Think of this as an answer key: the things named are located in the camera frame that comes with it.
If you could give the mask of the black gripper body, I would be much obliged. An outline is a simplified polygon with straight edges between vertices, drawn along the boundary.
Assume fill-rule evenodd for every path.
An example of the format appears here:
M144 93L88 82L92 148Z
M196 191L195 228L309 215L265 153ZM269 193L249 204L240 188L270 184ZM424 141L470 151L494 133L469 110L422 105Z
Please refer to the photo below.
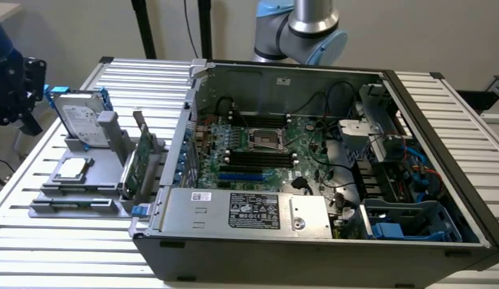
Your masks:
M47 62L39 58L24 57L13 50L11 55L0 59L0 107L8 108L11 123L17 120L17 102L36 104L43 100L45 91Z

